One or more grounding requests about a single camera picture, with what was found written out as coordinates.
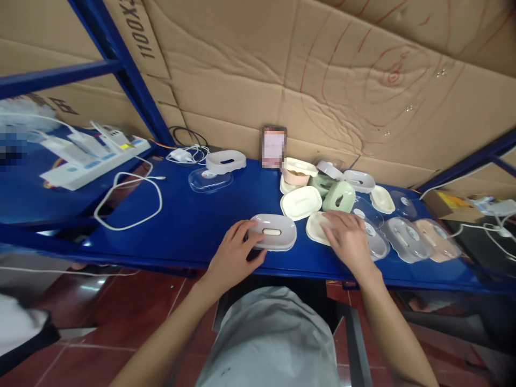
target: yellow label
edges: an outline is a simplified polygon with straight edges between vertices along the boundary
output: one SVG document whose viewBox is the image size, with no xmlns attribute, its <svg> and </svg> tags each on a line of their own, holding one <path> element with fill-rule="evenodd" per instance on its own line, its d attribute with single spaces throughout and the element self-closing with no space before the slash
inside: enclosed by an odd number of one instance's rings
<svg viewBox="0 0 516 387">
<path fill-rule="evenodd" d="M 471 207 L 468 203 L 466 203 L 464 200 L 456 197 L 447 195 L 443 192 L 437 192 L 438 195 L 441 197 L 441 199 L 444 200 L 444 202 L 448 205 L 450 208 L 459 208 L 459 207 Z"/>
</svg>

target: left hand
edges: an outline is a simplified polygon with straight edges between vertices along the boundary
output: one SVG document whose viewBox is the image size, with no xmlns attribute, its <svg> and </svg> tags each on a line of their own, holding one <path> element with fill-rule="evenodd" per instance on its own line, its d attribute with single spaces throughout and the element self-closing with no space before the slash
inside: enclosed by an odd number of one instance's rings
<svg viewBox="0 0 516 387">
<path fill-rule="evenodd" d="M 210 262 L 208 271 L 200 280 L 217 298 L 243 281 L 265 261 L 267 250 L 262 250 L 258 257 L 250 262 L 247 261 L 253 246 L 265 238 L 263 234 L 253 234 L 247 241 L 243 241 L 247 230 L 257 224 L 258 222 L 253 220 L 241 220 L 235 223 L 227 231 Z"/>
</svg>

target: right hand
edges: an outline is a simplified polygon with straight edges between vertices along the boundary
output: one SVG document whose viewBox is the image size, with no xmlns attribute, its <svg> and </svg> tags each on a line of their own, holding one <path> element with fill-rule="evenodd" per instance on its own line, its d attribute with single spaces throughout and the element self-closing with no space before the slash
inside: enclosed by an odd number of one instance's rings
<svg viewBox="0 0 516 387">
<path fill-rule="evenodd" d="M 358 281 L 378 271 L 369 255 L 366 224 L 357 215 L 342 211 L 322 214 L 330 224 L 321 223 L 329 244 L 339 259 L 351 270 Z"/>
</svg>

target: person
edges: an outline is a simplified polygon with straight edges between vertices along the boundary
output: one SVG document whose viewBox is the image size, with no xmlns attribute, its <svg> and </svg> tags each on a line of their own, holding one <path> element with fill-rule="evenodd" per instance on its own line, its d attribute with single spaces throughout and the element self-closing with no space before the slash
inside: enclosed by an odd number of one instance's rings
<svg viewBox="0 0 516 387">
<path fill-rule="evenodd" d="M 371 329 L 397 386 L 438 386 L 425 353 L 390 297 L 369 255 L 364 221 L 328 211 L 321 224 L 337 257 L 358 281 Z M 206 274 L 133 355 L 111 387 L 167 386 L 173 363 L 207 310 L 265 260 L 252 261 L 244 241 L 250 220 L 224 236 Z M 227 311 L 196 386 L 338 386 L 334 341 L 328 325 L 287 288 L 257 289 Z"/>
</svg>

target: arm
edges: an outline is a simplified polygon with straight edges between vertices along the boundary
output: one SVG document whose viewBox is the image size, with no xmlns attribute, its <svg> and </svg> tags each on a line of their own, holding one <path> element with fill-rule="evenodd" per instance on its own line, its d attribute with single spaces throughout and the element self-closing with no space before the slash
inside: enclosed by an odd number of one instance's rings
<svg viewBox="0 0 516 387">
<path fill-rule="evenodd" d="M 263 234 L 254 234 L 243 241 L 247 230 L 255 225 L 254 221 L 241 220 L 228 230 L 206 274 L 134 354 L 111 387 L 158 387 L 168 381 L 174 362 L 208 309 L 265 260 L 266 250 L 253 261 L 246 260 L 251 248 L 264 238 Z"/>
<path fill-rule="evenodd" d="M 360 285 L 371 329 L 395 385 L 438 386 L 421 345 L 370 258 L 364 221 L 342 211 L 329 211 L 324 216 L 330 224 L 321 227 L 339 259 Z"/>
</svg>

